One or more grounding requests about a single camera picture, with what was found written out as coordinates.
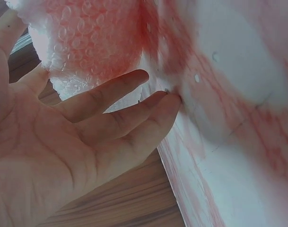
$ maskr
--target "hand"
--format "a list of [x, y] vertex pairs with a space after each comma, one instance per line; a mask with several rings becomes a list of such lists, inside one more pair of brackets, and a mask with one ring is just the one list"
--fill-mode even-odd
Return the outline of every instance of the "hand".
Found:
[[34, 226], [70, 201], [142, 163], [167, 135], [178, 96], [156, 92], [103, 112], [148, 80], [136, 70], [55, 106], [37, 96], [48, 72], [37, 66], [9, 84], [7, 59], [26, 26], [0, 19], [0, 226]]

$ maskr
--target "pink bubble wrap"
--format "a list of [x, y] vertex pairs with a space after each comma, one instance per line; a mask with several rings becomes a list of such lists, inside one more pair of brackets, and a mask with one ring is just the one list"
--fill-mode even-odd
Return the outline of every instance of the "pink bubble wrap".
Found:
[[[131, 71], [139, 63], [137, 0], [6, 2], [29, 25], [33, 45], [62, 100]], [[136, 90], [136, 98], [129, 96], [129, 102], [137, 101], [140, 92]]]

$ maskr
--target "wooden table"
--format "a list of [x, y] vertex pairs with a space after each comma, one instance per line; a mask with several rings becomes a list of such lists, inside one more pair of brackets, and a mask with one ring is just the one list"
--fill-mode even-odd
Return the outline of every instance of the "wooden table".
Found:
[[[0, 0], [0, 15], [6, 10]], [[39, 63], [32, 45], [9, 59], [10, 82]], [[52, 105], [59, 97], [49, 83], [40, 95]], [[42, 227], [183, 227], [183, 219], [158, 152], [141, 166], [68, 204]]]

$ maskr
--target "hole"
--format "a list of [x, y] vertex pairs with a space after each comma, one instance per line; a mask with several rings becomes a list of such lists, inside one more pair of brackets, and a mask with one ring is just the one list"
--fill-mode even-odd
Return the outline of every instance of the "hole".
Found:
[[218, 53], [215, 51], [215, 52], [213, 52], [213, 54], [212, 54], [212, 59], [213, 59], [213, 61], [215, 61], [215, 62], [219, 62], [219, 55], [218, 55]]
[[199, 83], [200, 82], [200, 76], [198, 74], [195, 74], [194, 75], [194, 79], [195, 79], [195, 82], [196, 83]]

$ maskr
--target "finger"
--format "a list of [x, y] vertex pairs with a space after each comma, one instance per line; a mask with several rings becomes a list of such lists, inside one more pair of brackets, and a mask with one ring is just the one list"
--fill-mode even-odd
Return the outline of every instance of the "finger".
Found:
[[128, 135], [111, 144], [97, 146], [97, 183], [105, 183], [142, 163], [173, 126], [181, 99], [166, 95], [150, 117]]
[[8, 58], [18, 38], [25, 31], [26, 25], [11, 9], [0, 17], [0, 54]]
[[36, 96], [38, 96], [46, 87], [48, 79], [49, 72], [39, 64], [32, 71], [23, 76], [18, 83], [25, 84]]
[[159, 91], [131, 107], [97, 115], [77, 123], [82, 141], [93, 146], [127, 135], [149, 117], [165, 95], [166, 92]]
[[103, 113], [113, 103], [149, 79], [148, 73], [136, 70], [112, 79], [90, 91], [71, 97], [54, 106], [71, 122]]

